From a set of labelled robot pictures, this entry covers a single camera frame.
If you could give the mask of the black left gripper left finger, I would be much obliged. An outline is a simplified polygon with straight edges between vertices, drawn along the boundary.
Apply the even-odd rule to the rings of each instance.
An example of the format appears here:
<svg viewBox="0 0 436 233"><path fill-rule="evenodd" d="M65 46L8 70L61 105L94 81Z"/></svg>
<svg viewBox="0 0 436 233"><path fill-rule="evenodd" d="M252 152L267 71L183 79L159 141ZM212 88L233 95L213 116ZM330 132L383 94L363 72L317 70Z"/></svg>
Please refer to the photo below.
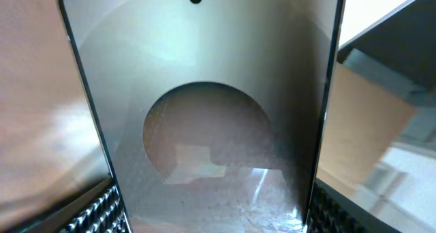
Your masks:
<svg viewBox="0 0 436 233"><path fill-rule="evenodd" d="M131 232L116 183L107 178L58 201L4 232Z"/></svg>

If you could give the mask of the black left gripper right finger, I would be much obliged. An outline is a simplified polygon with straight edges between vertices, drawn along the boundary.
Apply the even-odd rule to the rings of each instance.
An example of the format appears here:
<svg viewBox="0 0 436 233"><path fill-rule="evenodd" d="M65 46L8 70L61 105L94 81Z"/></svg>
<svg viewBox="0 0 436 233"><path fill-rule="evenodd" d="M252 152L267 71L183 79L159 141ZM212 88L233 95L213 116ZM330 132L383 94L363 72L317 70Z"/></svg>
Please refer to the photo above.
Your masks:
<svg viewBox="0 0 436 233"><path fill-rule="evenodd" d="M305 226L308 233L399 233L316 179Z"/></svg>

